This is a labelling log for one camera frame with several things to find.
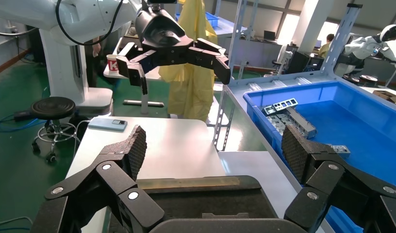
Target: textured gripper pad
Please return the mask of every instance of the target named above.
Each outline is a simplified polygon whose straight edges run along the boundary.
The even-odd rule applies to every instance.
[[[100,154],[125,154],[124,162],[129,162],[132,174],[129,175],[132,180],[136,181],[143,160],[145,159],[146,148],[146,132],[142,127],[136,125],[126,140],[105,146]]]
[[[331,146],[305,139],[292,125],[287,125],[282,136],[282,151],[296,179],[301,182],[308,155],[324,151],[335,153]]]

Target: red and white cup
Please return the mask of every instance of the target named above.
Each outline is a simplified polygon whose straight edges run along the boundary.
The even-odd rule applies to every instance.
[[[117,55],[113,55],[113,54],[109,54],[106,56],[110,71],[118,71],[118,62],[116,61],[116,57]]]

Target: black stool seat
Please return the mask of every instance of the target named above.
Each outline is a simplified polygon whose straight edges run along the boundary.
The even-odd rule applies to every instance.
[[[362,79],[363,81],[367,82],[367,83],[377,83],[378,79],[369,76],[369,75],[361,75],[360,79]]]
[[[75,102],[65,97],[49,97],[31,105],[32,115],[41,120],[59,120],[74,113]]]
[[[274,64],[274,66],[281,66],[282,63],[277,62],[276,60],[272,60],[272,64]]]
[[[344,76],[343,76],[343,79],[345,79],[345,80],[347,80],[348,82],[353,83],[353,84],[355,84],[355,85],[358,85],[358,83],[360,83],[360,80],[359,80],[359,79],[357,79],[357,78],[355,78],[355,77],[353,77],[353,76],[350,76],[350,75],[344,75]]]

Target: blue plastic bin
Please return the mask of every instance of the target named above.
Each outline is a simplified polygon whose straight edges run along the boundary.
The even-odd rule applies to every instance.
[[[180,15],[181,14],[176,14],[175,15],[176,22],[178,21]],[[205,15],[206,15],[207,20],[209,21],[209,23],[211,24],[212,27],[217,27],[218,26],[219,17],[216,17],[216,16],[214,16],[211,13],[208,13],[208,12],[205,12]]]
[[[248,115],[285,163],[282,136],[260,108],[295,98],[297,111],[318,131],[312,141],[346,145],[351,151],[347,163],[396,185],[395,109],[337,81],[247,92],[243,97]],[[326,219],[337,233],[362,233],[337,208]]]

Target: white humanoid robot head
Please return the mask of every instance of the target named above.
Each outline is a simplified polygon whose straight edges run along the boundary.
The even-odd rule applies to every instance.
[[[378,35],[381,42],[396,40],[396,24],[386,26]]]

